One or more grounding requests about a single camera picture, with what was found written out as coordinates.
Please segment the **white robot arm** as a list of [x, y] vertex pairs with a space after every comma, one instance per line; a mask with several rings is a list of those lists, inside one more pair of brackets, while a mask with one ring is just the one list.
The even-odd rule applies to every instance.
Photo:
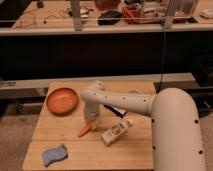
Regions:
[[158, 94], [107, 92], [100, 81], [80, 91], [85, 120], [96, 121], [99, 105], [113, 106], [151, 118], [154, 171], [207, 171], [193, 98], [179, 88]]

